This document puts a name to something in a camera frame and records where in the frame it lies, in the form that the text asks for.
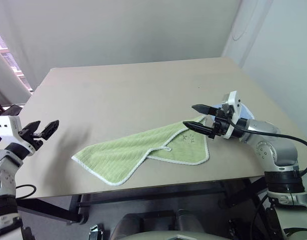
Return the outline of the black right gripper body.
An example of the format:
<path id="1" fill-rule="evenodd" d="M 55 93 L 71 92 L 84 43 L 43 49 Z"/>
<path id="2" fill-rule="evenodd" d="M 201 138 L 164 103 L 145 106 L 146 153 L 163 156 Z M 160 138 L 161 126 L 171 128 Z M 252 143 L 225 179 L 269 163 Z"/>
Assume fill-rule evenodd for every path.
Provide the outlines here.
<path id="1" fill-rule="evenodd" d="M 214 139 L 215 136 L 223 136 L 223 138 L 229 139 L 231 137 L 231 133 L 227 135 L 227 132 L 231 126 L 229 120 L 232 119 L 234 114 L 233 107 L 230 106 L 228 110 L 223 110 L 220 107 L 215 108 L 208 106 L 208 114 L 214 116 L 214 123 L 208 137 L 210 139 Z"/>

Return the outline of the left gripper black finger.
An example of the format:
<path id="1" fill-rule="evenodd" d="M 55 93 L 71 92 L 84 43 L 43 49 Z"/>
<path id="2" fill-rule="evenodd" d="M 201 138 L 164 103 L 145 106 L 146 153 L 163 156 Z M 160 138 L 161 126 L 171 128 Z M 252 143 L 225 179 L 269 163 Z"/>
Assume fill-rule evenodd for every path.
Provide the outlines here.
<path id="1" fill-rule="evenodd" d="M 27 124 L 22 130 L 22 135 L 26 137 L 40 137 L 41 133 L 36 133 L 36 130 L 38 129 L 40 123 L 41 121 L 38 120 Z"/>
<path id="2" fill-rule="evenodd" d="M 48 140 L 58 129 L 59 123 L 60 123 L 59 120 L 50 122 L 41 132 L 40 137 L 44 140 Z"/>

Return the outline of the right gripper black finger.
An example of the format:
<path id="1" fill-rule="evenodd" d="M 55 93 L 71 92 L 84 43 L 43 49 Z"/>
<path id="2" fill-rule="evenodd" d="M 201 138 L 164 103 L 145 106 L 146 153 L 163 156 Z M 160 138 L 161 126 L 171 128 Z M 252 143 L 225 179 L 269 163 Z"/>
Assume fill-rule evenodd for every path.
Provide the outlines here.
<path id="1" fill-rule="evenodd" d="M 204 126 L 200 122 L 196 121 L 183 121 L 182 122 L 189 130 L 192 130 L 196 133 L 203 134 L 205 136 L 214 136 L 213 129 L 207 126 Z"/>
<path id="2" fill-rule="evenodd" d="M 204 104 L 195 104 L 191 106 L 198 113 L 203 115 L 211 115 L 216 116 L 218 114 L 218 109 L 212 106 L 204 105 Z"/>

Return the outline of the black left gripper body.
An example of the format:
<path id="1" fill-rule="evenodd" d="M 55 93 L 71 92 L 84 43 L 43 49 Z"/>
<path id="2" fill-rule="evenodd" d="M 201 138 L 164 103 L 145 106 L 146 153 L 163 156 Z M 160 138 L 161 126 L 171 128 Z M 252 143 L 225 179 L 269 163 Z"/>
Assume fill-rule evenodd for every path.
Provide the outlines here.
<path id="1" fill-rule="evenodd" d="M 21 140 L 20 145 L 29 152 L 35 152 L 43 145 L 43 141 L 39 139 L 44 138 L 44 133 L 35 133 L 34 129 L 25 128 L 19 132 L 19 136 Z"/>

